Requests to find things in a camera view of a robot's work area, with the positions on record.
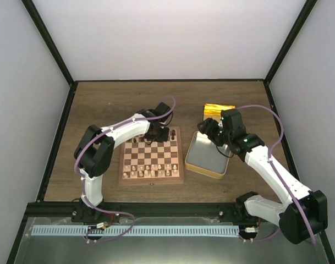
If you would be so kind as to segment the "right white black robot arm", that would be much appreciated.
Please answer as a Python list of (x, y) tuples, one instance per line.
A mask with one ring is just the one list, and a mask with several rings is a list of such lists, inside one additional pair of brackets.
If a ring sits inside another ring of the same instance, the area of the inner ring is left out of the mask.
[(316, 242), (315, 235), (328, 226), (327, 197), (298, 181), (272, 155), (260, 137), (248, 133), (237, 108), (222, 110), (220, 120), (207, 118), (197, 124), (200, 133), (216, 146), (227, 146), (231, 153), (256, 171), (280, 199), (274, 202), (255, 192), (238, 198), (237, 218), (243, 222), (262, 218), (276, 226), (293, 243), (306, 239)]

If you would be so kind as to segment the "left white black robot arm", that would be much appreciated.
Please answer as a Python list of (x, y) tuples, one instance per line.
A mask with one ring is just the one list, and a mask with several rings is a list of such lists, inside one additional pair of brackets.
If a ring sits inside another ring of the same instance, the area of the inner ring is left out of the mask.
[(103, 202), (102, 177), (111, 164), (114, 149), (127, 140), (147, 134), (154, 126), (162, 129), (158, 135), (166, 134), (165, 122), (174, 108), (175, 105), (169, 107), (161, 102), (155, 109), (142, 109), (119, 123), (87, 128), (74, 152), (74, 172), (80, 175), (81, 200), (86, 205), (84, 215), (91, 222), (103, 217), (104, 209), (99, 205)]

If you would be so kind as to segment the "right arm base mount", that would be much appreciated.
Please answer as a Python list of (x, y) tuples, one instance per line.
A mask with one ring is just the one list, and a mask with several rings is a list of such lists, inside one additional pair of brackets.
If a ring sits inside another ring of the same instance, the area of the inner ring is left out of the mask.
[(217, 207), (218, 217), (221, 222), (232, 222), (240, 224), (253, 224), (259, 221), (256, 216), (251, 216), (244, 205), (236, 202), (221, 203)]

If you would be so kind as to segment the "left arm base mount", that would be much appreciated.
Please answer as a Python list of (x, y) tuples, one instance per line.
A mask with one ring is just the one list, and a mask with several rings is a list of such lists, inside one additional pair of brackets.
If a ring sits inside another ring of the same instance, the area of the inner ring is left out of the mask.
[(119, 216), (111, 213), (103, 213), (91, 207), (88, 207), (82, 201), (77, 202), (74, 206), (72, 222), (82, 222), (96, 224), (100, 222), (118, 222)]

